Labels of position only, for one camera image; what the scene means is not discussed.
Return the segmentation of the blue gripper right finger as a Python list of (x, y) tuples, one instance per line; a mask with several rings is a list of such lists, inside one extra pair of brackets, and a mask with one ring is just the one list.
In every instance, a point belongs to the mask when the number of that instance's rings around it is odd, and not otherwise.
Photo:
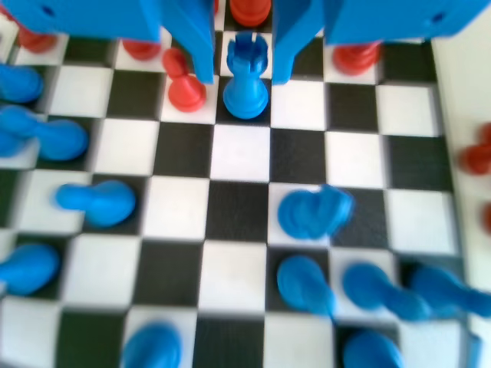
[(326, 45), (451, 37), (487, 0), (338, 0), (272, 3), (272, 83), (285, 84), (296, 55), (322, 30)]

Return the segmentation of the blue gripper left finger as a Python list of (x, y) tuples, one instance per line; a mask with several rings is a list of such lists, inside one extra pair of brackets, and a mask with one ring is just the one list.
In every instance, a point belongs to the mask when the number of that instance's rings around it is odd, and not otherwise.
[(213, 82), (213, 1), (12, 0), (1, 6), (41, 34), (157, 42), (165, 28), (191, 55), (196, 77), (204, 84)]

